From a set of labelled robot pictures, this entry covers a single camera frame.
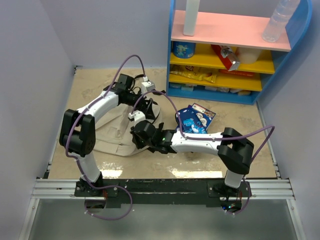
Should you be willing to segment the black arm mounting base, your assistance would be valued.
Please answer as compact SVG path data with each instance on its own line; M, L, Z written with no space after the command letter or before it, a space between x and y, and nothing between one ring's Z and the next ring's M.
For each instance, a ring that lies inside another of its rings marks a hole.
M76 182L74 195L105 200L106 207L135 205L204 205L208 208L238 209L241 201L251 197L248 182L237 189L229 188L222 178L176 179L102 179L107 189L92 189L83 180Z

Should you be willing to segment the blue pencil case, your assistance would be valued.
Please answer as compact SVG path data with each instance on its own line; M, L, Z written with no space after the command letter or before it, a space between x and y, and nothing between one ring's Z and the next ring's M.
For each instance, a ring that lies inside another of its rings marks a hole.
M202 122L197 116L197 112L190 107L180 109L178 111L180 116L181 129L184 133L190 134L207 134L206 128L203 126ZM177 114L175 115L175 120L180 127L180 122Z

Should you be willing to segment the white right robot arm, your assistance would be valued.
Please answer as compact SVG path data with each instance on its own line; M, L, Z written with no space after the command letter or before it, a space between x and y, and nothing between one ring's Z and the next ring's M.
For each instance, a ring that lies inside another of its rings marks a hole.
M227 168L223 192L230 197L241 190L243 177L250 171L254 144L233 128L211 134L185 133L179 129L155 127L147 120L131 127L132 142L137 149L147 147L154 153L177 154L184 152L218 156Z

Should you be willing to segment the beige canvas backpack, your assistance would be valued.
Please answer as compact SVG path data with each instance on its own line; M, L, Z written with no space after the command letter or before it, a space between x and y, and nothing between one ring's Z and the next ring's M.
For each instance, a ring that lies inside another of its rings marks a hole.
M128 119L131 111L131 106L120 104L95 124L95 151L128 157L147 149L146 147L137 149L132 142L130 131L133 123Z

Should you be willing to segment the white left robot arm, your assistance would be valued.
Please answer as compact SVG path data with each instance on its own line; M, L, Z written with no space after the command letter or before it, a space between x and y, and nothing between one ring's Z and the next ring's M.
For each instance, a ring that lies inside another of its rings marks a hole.
M153 99L140 98L142 94L155 90L155 84L141 74L140 90L135 93L136 79L120 74L117 81L105 87L101 94L87 105L65 111L59 135L59 144L66 156L74 158L82 174L76 187L91 196L99 196L104 190L103 175L98 169L93 149L96 143L96 123L107 112L124 104L142 112L146 120L154 123L158 118Z

